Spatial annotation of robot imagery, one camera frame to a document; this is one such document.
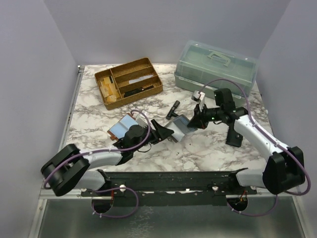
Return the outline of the grey card holder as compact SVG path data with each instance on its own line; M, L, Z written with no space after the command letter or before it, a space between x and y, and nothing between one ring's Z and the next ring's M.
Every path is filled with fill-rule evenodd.
M172 129L174 131L174 134L170 136L170 139L172 141L174 141L175 143L177 143L177 142L180 142L185 137L185 135L188 135L190 133L188 133L188 134L182 133L179 130L179 128L173 123L173 120L174 119L172 119L170 122L168 122L164 127L168 128L168 129Z

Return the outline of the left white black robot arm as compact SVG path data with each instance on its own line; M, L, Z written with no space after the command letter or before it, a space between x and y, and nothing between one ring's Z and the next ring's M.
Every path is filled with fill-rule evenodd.
M51 189L56 196L63 196L75 188L89 188L104 196L110 184L105 173L97 168L122 165L143 146L162 142L173 133L153 119L146 126L133 122L122 138L104 149L82 153L75 144L68 144L42 166L44 188Z

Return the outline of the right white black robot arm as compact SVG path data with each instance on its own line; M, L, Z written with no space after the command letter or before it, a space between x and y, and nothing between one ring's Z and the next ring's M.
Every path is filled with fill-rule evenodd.
M197 104L194 115L188 123L189 128L206 129L209 122L224 123L228 126L226 144L241 147L247 139L265 158L263 169L240 169L230 174L228 189L239 194L247 186L267 189L277 195L305 182L304 155L299 147L289 147L256 123L249 110L237 107L228 88L214 92L215 108L205 104L205 94L195 91L192 100Z

